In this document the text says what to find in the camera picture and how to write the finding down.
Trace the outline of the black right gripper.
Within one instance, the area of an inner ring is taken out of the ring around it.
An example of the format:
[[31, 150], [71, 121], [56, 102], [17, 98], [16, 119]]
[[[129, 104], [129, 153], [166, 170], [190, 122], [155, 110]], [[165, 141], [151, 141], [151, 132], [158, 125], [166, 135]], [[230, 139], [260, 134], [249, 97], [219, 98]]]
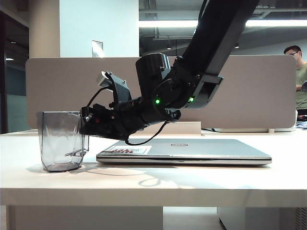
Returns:
[[114, 100], [109, 108], [95, 103], [81, 108], [80, 133], [117, 140], [127, 140], [144, 129], [144, 99]]

